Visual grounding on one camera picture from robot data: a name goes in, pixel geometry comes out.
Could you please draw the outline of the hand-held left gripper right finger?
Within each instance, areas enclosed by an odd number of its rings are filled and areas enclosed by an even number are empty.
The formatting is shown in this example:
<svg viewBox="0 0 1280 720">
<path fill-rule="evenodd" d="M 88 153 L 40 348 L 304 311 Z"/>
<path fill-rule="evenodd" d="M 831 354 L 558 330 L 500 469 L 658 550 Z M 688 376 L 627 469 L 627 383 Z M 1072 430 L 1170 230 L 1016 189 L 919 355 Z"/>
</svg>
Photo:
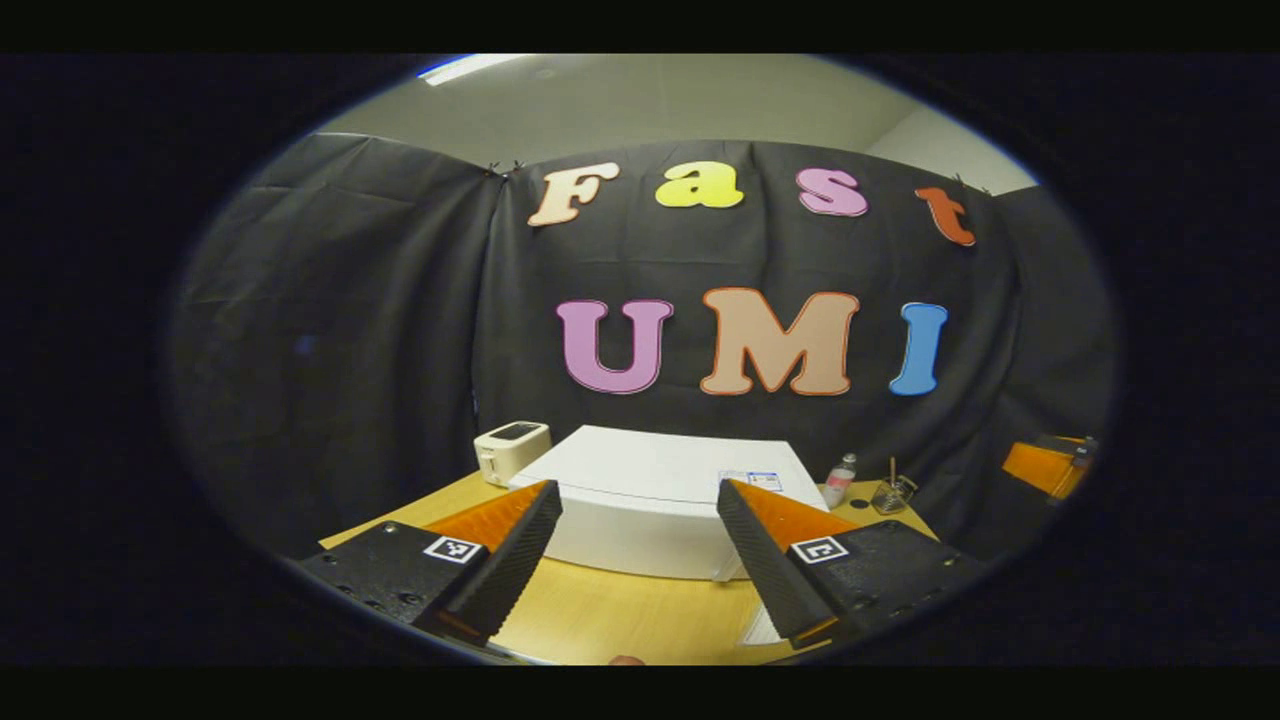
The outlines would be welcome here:
<svg viewBox="0 0 1280 720">
<path fill-rule="evenodd" d="M 795 650 L 883 634 L 989 573 L 900 521 L 858 525 L 742 480 L 721 480 L 716 509 L 774 629 Z"/>
</svg>

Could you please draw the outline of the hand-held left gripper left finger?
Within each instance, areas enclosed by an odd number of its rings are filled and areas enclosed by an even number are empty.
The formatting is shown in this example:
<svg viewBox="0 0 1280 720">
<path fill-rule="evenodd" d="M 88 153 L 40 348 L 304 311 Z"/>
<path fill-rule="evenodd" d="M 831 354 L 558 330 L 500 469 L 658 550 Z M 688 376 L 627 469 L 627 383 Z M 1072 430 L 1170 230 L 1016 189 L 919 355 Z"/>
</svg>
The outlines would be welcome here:
<svg viewBox="0 0 1280 720">
<path fill-rule="evenodd" d="M 485 646 L 531 580 L 561 514 L 558 483 L 539 480 L 425 527 L 381 521 L 301 565 L 403 624 Z"/>
</svg>

